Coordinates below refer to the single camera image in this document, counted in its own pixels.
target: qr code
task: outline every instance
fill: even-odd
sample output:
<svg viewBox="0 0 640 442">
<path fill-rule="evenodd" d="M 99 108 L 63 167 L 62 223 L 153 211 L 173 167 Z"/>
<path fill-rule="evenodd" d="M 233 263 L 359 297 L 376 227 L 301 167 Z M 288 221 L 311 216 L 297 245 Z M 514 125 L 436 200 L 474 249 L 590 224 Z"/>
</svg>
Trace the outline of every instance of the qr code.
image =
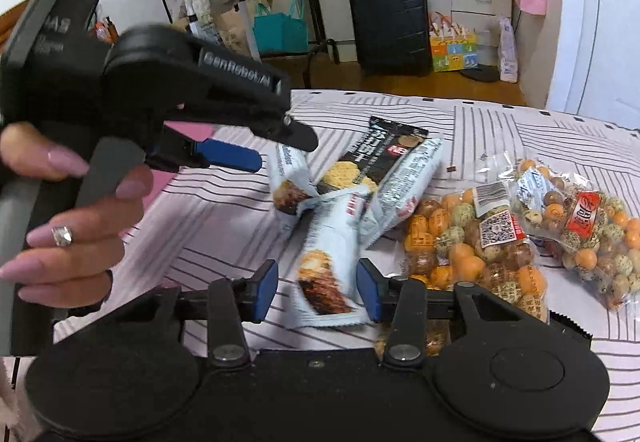
<svg viewBox="0 0 640 442">
<path fill-rule="evenodd" d="M 480 223 L 480 245 L 482 248 L 489 245 L 506 244 L 516 239 L 516 229 L 513 226 L 509 210 L 489 216 Z"/>
</svg>

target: pink long fingernail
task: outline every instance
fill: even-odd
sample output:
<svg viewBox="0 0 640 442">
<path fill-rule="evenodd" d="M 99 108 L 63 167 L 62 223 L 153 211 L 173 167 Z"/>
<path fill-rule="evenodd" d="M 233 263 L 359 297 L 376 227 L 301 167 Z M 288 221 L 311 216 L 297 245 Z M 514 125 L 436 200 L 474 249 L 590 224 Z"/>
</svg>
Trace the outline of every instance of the pink long fingernail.
<svg viewBox="0 0 640 442">
<path fill-rule="evenodd" d="M 47 157 L 53 168 L 73 177 L 83 177 L 89 173 L 89 164 L 75 151 L 64 146 L 54 146 Z"/>
<path fill-rule="evenodd" d="M 53 239 L 51 225 L 44 224 L 30 231 L 27 234 L 27 243 L 31 247 L 55 247 L 56 241 Z"/>
<path fill-rule="evenodd" d="M 13 283 L 28 283 L 39 278 L 44 271 L 42 261 L 34 256 L 24 256 L 5 263 L 0 267 L 0 279 Z"/>
<path fill-rule="evenodd" d="M 146 193 L 146 186 L 135 179 L 123 180 L 116 188 L 116 198 L 121 200 L 129 200 L 134 198 L 142 198 Z"/>
<path fill-rule="evenodd" d="M 18 297 L 22 301 L 28 301 L 29 303 L 47 304 L 51 302 L 55 296 L 56 292 L 48 285 L 22 287 L 18 291 Z"/>
</svg>

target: barcode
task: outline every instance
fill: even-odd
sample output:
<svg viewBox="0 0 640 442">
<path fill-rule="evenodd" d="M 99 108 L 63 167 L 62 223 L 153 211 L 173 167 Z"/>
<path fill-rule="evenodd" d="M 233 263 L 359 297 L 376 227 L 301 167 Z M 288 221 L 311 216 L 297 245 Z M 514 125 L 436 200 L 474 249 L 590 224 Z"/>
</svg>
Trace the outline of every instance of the barcode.
<svg viewBox="0 0 640 442">
<path fill-rule="evenodd" d="M 476 213 L 482 216 L 492 209 L 509 205 L 509 194 L 503 182 L 484 184 L 474 188 Z"/>
</svg>

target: ring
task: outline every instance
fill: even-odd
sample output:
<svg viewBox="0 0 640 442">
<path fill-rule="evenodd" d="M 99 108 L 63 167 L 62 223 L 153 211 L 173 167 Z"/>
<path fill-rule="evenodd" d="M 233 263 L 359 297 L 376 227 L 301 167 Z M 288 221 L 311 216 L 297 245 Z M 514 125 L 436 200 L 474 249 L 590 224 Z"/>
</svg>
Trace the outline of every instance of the ring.
<svg viewBox="0 0 640 442">
<path fill-rule="evenodd" d="M 53 234 L 53 241 L 56 242 L 56 245 L 59 247 L 67 247 L 71 245 L 71 242 L 74 240 L 71 230 L 68 227 L 53 227 L 51 228 L 51 232 Z"/>
</svg>

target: finger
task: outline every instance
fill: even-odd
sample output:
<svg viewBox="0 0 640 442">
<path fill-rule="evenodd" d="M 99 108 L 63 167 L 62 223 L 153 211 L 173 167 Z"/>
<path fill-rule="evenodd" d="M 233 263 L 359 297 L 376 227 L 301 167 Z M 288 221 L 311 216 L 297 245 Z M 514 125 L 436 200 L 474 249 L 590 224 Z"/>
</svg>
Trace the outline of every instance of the finger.
<svg viewBox="0 0 640 442">
<path fill-rule="evenodd" d="M 23 301 L 48 307 L 76 308 L 100 302 L 110 290 L 111 278 L 103 272 L 57 284 L 25 286 L 18 291 L 18 296 Z"/>
<path fill-rule="evenodd" d="M 82 157 L 51 142 L 28 122 L 14 122 L 2 131 L 0 158 L 18 175 L 45 180 L 83 177 L 89 171 Z"/>
<path fill-rule="evenodd" d="M 111 268 L 123 257 L 124 245 L 117 236 L 65 248 L 34 248 L 0 267 L 0 279 L 34 285 L 87 278 Z"/>
<path fill-rule="evenodd" d="M 145 164 L 133 168 L 116 189 L 116 197 L 122 200 L 146 197 L 154 187 L 154 174 Z"/>
<path fill-rule="evenodd" d="M 75 243 L 86 243 L 116 236 L 138 223 L 144 215 L 142 200 L 119 200 L 107 197 L 93 206 L 72 209 L 54 216 L 48 224 L 27 234 L 31 247 L 55 247 L 53 227 L 66 227 Z"/>
</svg>

